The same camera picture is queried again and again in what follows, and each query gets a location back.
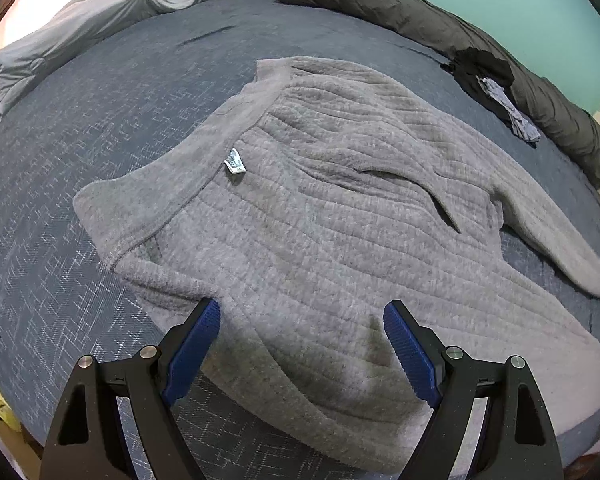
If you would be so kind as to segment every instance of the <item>blue gripper pad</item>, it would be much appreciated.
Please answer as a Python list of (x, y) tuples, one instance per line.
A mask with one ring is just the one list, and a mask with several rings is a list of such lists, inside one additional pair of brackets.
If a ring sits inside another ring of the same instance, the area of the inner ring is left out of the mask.
[(211, 300), (169, 363), (166, 386), (162, 391), (167, 406), (173, 406), (176, 400), (187, 394), (218, 332), (220, 305)]
[(426, 352), (392, 303), (384, 308), (383, 320), (384, 331), (413, 391), (419, 399), (426, 400), (430, 407), (436, 409), (442, 396), (436, 387), (434, 367)]

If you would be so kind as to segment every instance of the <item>bed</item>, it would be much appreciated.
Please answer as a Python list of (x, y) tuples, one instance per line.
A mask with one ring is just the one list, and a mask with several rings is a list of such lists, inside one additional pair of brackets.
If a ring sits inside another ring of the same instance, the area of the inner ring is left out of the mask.
[[(160, 340), (104, 268), (72, 207), (97, 179), (155, 160), (240, 91), (268, 57), (345, 59), (388, 73), (483, 133), (531, 174), (600, 256), (600, 197), (549, 139), (536, 150), (464, 94), (433, 50), (371, 23), (276, 0), (216, 0), (118, 32), (42, 80), (0, 123), (0, 389), (44, 442), (81, 355), (129, 355)], [(600, 299), (503, 230), (505, 259), (600, 341)], [(151, 473), (129, 407), (123, 424), (140, 478)], [(209, 478), (388, 478), (345, 466), (268, 426), (199, 376), (174, 410)], [(600, 410), (558, 436), (570, 463), (600, 437)]]

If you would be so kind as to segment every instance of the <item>gray sweater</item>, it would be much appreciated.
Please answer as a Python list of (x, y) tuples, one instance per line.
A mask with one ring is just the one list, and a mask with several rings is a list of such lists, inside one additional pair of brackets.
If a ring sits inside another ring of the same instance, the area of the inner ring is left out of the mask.
[[(233, 147), (245, 174), (222, 163)], [(600, 344), (503, 260), (498, 231), (514, 228), (595, 296), (600, 259), (512, 158), (375, 70), (260, 60), (174, 150), (89, 184), (74, 207), (162, 330), (218, 299), (203, 372), (344, 463), (400, 470), (430, 415), (382, 329), (394, 299), (474, 358), (524, 356), (558, 434), (600, 407)]]

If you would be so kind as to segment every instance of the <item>metal screw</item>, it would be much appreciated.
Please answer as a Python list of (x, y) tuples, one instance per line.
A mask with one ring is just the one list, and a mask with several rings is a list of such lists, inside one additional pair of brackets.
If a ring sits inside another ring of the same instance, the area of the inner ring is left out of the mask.
[(93, 357), (90, 355), (83, 355), (80, 359), (78, 359), (78, 366), (80, 368), (89, 368), (93, 363)]
[(519, 355), (514, 355), (511, 358), (511, 364), (514, 368), (524, 368), (526, 365), (526, 361)]
[(142, 359), (151, 359), (152, 357), (155, 357), (155, 355), (157, 353), (158, 353), (158, 349), (155, 346), (147, 345), (141, 349), (140, 357)]
[(460, 359), (464, 355), (464, 352), (461, 348), (458, 348), (457, 346), (450, 346), (446, 349), (446, 355), (448, 355), (452, 359)]

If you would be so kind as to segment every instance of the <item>mattress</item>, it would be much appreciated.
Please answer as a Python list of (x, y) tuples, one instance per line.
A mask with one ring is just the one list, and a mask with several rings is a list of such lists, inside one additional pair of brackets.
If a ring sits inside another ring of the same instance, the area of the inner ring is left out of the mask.
[[(515, 158), (600, 255), (600, 198), (549, 139), (533, 150), (440, 69), (445, 59), (381, 27), (275, 0), (218, 0), (137, 23), (73, 59), (0, 124), (0, 389), (44, 442), (75, 361), (128, 356), (159, 330), (98, 259), (72, 208), (96, 179), (122, 176), (187, 137), (254, 75), (255, 61), (345, 59), (387, 73)], [(600, 299), (574, 287), (513, 232), (505, 259), (558, 300), (600, 341)], [(199, 376), (174, 409), (210, 478), (379, 479), (281, 434)], [(150, 478), (129, 406), (127, 441)], [(559, 436), (565, 463), (600, 435), (600, 411)]]

